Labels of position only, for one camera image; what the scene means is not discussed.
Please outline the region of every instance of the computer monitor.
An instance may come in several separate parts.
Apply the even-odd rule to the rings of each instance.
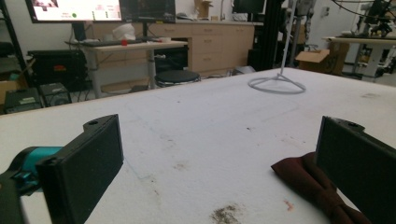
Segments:
[[[33,23],[122,21],[119,0],[25,0]]]
[[[265,0],[233,0],[233,13],[247,13],[247,20],[252,20],[252,15],[263,12]]]
[[[129,13],[126,17],[137,22],[175,23],[175,0],[120,0]]]

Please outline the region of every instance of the stool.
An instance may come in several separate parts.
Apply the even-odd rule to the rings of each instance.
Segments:
[[[155,83],[159,87],[170,87],[198,81],[201,81],[201,76],[187,70],[170,70],[155,76]]]

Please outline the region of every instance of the dark red fabric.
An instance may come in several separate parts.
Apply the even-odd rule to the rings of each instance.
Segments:
[[[315,152],[286,158],[272,165],[275,173],[292,189],[319,207],[332,224],[369,224],[361,212],[347,206],[332,181],[314,164]]]

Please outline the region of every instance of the keyboard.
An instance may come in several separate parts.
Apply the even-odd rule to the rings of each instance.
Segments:
[[[139,44],[142,43],[143,40],[142,39],[136,39],[136,40],[126,40],[126,42],[128,44]],[[92,41],[92,42],[84,42],[81,43],[82,46],[86,46],[86,47],[106,47],[106,46],[117,46],[117,45],[121,45],[121,41],[120,40],[109,40],[109,41]]]

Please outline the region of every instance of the table surface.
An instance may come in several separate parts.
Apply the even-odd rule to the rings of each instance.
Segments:
[[[185,41],[169,41],[169,42],[145,42],[145,43],[138,43],[138,44],[129,44],[127,46],[105,46],[105,47],[84,47],[84,49],[95,51],[95,52],[102,52],[102,53],[112,53],[112,52],[120,52],[125,50],[150,50],[150,49],[170,49],[170,48],[177,48],[183,47],[188,43]]]
[[[64,146],[83,123],[119,114],[124,164],[87,223],[221,223],[221,212],[229,223],[329,223],[270,166],[314,151],[322,116],[359,123],[395,147],[396,88],[289,68],[284,75],[305,93],[247,84],[278,71],[1,116],[0,170],[26,147]],[[22,201],[31,223],[50,223],[41,192]]]
[[[339,43],[357,43],[357,44],[386,44],[396,45],[396,38],[359,38],[359,37],[338,37],[338,36],[325,36],[322,39],[329,42]]]

